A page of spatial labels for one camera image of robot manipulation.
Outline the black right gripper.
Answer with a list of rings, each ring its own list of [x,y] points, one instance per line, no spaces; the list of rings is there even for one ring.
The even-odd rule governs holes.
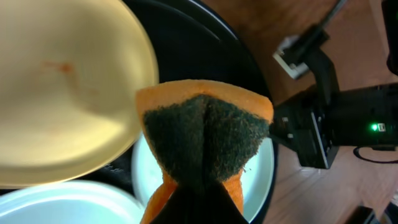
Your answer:
[[[302,91],[274,108],[273,141],[294,151],[302,167],[330,169],[338,152],[326,131],[324,107],[316,91]]]

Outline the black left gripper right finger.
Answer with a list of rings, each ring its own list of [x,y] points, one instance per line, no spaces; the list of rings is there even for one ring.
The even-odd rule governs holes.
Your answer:
[[[204,223],[248,224],[221,183],[215,183],[207,188],[203,209]]]

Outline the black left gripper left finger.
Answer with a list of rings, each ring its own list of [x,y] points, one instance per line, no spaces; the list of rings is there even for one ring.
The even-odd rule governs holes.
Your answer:
[[[189,187],[177,187],[150,224],[197,224],[197,194]]]

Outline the pale green plate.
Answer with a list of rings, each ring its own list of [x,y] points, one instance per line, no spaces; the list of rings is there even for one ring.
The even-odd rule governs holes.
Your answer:
[[[249,223],[261,223],[266,202],[271,198],[276,167],[275,150],[266,138],[257,154],[244,166],[241,176],[244,199],[243,217]],[[149,199],[163,183],[162,171],[143,135],[133,145],[131,160],[132,188],[135,198],[146,207]]]

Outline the orange green sponge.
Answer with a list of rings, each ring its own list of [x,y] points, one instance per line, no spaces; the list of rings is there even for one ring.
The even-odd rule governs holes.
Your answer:
[[[144,137],[162,171],[142,223],[150,223],[177,187],[198,196],[204,223],[205,193],[221,183],[243,216],[241,176],[269,135],[273,105],[265,96],[211,80],[179,80],[141,89],[136,109]]]

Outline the pale blue plate front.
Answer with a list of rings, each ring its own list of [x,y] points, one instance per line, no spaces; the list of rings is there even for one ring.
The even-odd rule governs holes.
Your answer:
[[[1,224],[139,223],[144,207],[109,184],[74,180],[16,190],[1,196]]]

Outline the yellow plate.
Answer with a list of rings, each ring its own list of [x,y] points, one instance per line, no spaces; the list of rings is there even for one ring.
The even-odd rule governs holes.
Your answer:
[[[154,49],[119,0],[1,0],[1,187],[81,177],[139,137]]]

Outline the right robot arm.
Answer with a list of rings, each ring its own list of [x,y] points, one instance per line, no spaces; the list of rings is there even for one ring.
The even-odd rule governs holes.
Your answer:
[[[319,23],[286,38],[273,54],[294,80],[308,72],[315,84],[276,106],[270,126],[273,141],[296,152],[303,167],[329,169],[341,146],[378,151],[397,147],[397,84],[341,91],[336,70],[321,46],[326,25],[344,6],[335,2]]]

